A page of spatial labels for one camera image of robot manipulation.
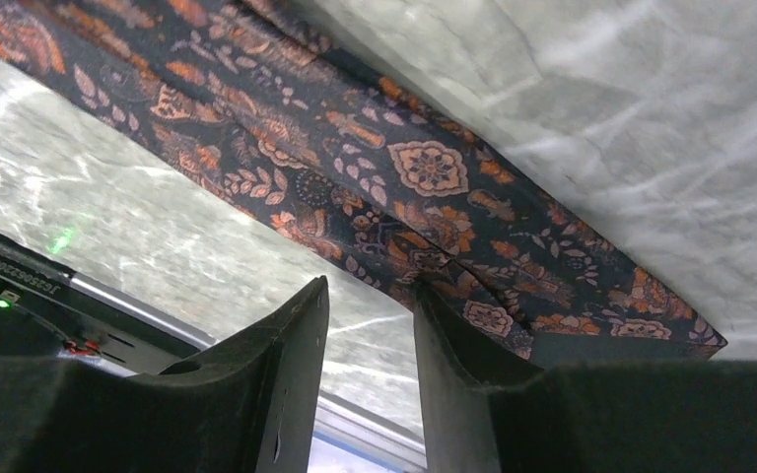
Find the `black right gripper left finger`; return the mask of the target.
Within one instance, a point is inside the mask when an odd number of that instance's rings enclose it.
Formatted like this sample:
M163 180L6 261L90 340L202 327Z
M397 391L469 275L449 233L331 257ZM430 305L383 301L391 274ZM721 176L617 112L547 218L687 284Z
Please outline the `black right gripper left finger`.
M304 472L328 283L157 374L0 357L0 472Z

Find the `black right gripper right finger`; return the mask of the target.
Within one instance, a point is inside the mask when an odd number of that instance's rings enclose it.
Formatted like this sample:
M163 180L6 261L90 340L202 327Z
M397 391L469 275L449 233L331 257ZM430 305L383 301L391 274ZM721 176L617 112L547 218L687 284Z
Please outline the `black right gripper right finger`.
M420 286L432 472L757 472L757 362L535 365Z

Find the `navy orange paisley tie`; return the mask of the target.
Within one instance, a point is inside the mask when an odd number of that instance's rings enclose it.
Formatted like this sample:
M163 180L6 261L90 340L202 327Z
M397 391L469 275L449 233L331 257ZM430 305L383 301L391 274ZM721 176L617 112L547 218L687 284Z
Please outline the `navy orange paisley tie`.
M482 139L276 1L0 1L0 58L407 308L518 356L725 338Z

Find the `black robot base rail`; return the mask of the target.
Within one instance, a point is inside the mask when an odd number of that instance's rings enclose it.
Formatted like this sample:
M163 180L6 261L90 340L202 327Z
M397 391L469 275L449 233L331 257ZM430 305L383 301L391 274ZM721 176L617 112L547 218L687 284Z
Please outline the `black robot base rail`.
M0 356L156 374L215 345L204 331L0 234Z

